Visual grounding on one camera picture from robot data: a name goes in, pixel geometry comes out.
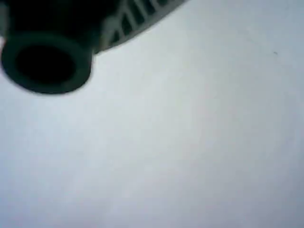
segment black circular opening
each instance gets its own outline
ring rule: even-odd
[[[71,56],[59,48],[32,45],[16,57],[16,69],[39,84],[61,84],[71,79],[76,66]]]

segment cylindrical nozzle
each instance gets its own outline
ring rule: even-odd
[[[9,0],[1,63],[21,87],[42,94],[80,88],[90,77],[100,18],[79,0]]]

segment vent slats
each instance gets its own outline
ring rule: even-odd
[[[167,11],[167,7],[171,4],[178,5],[187,0],[123,0],[123,5],[117,15],[117,26],[113,26],[114,33],[110,35],[110,39],[103,45],[103,49],[107,49],[120,43],[122,39],[132,36],[141,30],[145,23],[153,20],[153,17],[162,10]]]
[[[118,31],[115,31],[115,33],[114,33],[114,35],[112,36],[112,39],[111,39],[111,41],[110,41],[110,44],[112,45],[112,44],[118,42],[119,39],[120,39],[119,33],[118,33]]]
[[[122,29],[123,29],[123,34],[125,36],[128,36],[133,30],[132,25],[131,25],[130,21],[128,20],[128,17],[126,14],[123,15]]]
[[[150,0],[142,0],[142,3],[143,3],[143,5],[145,7],[145,10],[147,11],[147,14],[149,16],[153,15],[156,12],[155,7],[152,5]]]
[[[137,25],[142,25],[144,23],[144,16],[142,15],[138,5],[136,5],[134,0],[128,0],[128,7],[130,12],[133,14]]]

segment white surface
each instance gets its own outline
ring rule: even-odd
[[[303,12],[192,0],[77,93],[2,77],[1,228],[304,227]]]

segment white background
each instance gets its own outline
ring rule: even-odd
[[[0,227],[304,227],[303,24],[302,0],[190,0],[76,93],[2,73]]]

